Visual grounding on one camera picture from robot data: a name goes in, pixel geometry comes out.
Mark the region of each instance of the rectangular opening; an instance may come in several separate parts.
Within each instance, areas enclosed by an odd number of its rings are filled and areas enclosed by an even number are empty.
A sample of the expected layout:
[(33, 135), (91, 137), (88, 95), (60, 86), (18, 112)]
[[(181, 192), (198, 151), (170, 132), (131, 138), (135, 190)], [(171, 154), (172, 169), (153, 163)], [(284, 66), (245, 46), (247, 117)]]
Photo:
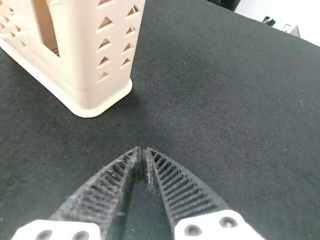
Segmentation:
[(47, 0), (32, 0), (43, 44), (59, 57), (54, 24)]

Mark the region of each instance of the dark object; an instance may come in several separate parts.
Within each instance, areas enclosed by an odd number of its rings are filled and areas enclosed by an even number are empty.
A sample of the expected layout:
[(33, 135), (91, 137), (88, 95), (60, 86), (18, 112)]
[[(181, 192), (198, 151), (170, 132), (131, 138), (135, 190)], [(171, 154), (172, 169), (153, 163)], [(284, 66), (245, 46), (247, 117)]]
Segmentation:
[(225, 9), (229, 9), (231, 11), (236, 10), (238, 4), (241, 0), (208, 0), (210, 3), (221, 6)]
[(272, 27), (273, 25), (275, 25), (276, 21), (269, 17), (269, 16), (266, 16), (263, 21), (262, 21), (264, 24), (267, 24), (268, 26)]
[[(50, 219), (95, 223), (102, 239), (121, 239), (133, 185), (140, 180), (149, 190), (160, 193), (172, 236), (181, 219), (230, 209), (211, 188), (174, 160), (151, 148), (142, 152), (135, 147), (90, 178)], [(190, 226), (188, 234), (201, 233)]]

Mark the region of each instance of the black fabric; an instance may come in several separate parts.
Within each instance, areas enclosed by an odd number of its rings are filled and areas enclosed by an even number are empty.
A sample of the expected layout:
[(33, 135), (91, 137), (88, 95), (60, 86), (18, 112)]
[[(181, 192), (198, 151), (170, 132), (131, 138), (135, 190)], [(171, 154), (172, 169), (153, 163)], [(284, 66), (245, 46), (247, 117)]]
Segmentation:
[[(184, 165), (266, 239), (318, 239), (319, 66), (319, 47), (206, 0), (147, 0), (133, 91), (83, 119), (1, 51), (0, 239), (134, 146)], [(135, 239), (161, 239), (139, 213)]]

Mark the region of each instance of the triangular hole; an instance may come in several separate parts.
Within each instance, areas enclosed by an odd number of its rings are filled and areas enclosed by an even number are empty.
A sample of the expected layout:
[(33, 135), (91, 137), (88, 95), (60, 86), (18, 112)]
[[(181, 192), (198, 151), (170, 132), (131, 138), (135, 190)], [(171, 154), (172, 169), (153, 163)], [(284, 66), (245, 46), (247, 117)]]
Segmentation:
[(128, 63), (130, 63), (130, 60), (127, 58), (126, 60), (124, 60), (122, 66), (124, 66), (124, 65), (126, 65), (126, 64), (128, 64)]
[(24, 48), (25, 46), (27, 46), (23, 41), (20, 41), (22, 47)]
[(104, 39), (104, 40), (102, 41), (102, 43), (101, 43), (101, 45), (100, 45), (99, 49), (101, 49), (101, 48), (105, 47), (105, 46), (106, 46), (106, 45), (108, 45), (108, 44), (110, 44), (109, 40)]
[(106, 58), (105, 56), (102, 58), (99, 66), (103, 65), (103, 64), (106, 64), (107, 62), (109, 62), (110, 60), (108, 58)]
[(99, 78), (98, 83), (101, 82), (102, 80), (106, 79), (107, 77), (109, 77), (109, 74), (106, 73), (106, 72), (103, 72), (102, 75), (101, 75), (101, 77)]
[(20, 27), (18, 27), (17, 25), (14, 25), (14, 26), (15, 26), (15, 28), (16, 28), (16, 30), (17, 30), (18, 32), (21, 31), (21, 28), (20, 28)]
[(126, 35), (127, 35), (127, 34), (131, 34), (131, 33), (133, 33), (134, 31), (135, 31), (134, 26), (131, 26), (131, 27), (129, 28), (129, 30), (126, 32)]
[(102, 28), (108, 26), (108, 25), (111, 24), (111, 23), (112, 23), (112, 21), (111, 21), (109, 18), (105, 17), (105, 18), (103, 19), (101, 25), (99, 26), (99, 29), (102, 29)]
[(98, 3), (98, 6), (105, 4), (107, 2), (111, 2), (112, 0), (100, 0), (100, 2)]
[(6, 16), (3, 16), (3, 19), (4, 19), (4, 21), (5, 21), (6, 23), (8, 23), (8, 22), (10, 21), (10, 19), (7, 18)]
[(139, 10), (138, 10), (138, 8), (136, 7), (136, 5), (134, 5), (134, 6), (131, 8), (131, 10), (129, 11), (129, 13), (127, 14), (127, 16), (130, 16), (130, 15), (135, 14), (135, 13), (137, 13), (137, 12), (139, 12)]
[(129, 43), (125, 48), (124, 48), (124, 52), (125, 51), (127, 51), (127, 50), (130, 50), (130, 49), (132, 49), (133, 48), (133, 46)]

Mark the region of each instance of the black felt surface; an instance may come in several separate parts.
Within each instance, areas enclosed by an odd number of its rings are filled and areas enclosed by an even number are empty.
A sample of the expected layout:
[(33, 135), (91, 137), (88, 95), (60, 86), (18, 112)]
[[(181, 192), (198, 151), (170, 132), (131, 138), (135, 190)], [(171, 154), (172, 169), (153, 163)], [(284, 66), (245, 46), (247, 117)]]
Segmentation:
[[(147, 0), (133, 91), (83, 119), (1, 51), (0, 239), (134, 146), (183, 164), (266, 239), (318, 239), (319, 66), (319, 47), (205, 0)], [(162, 232), (145, 226), (131, 239)]]

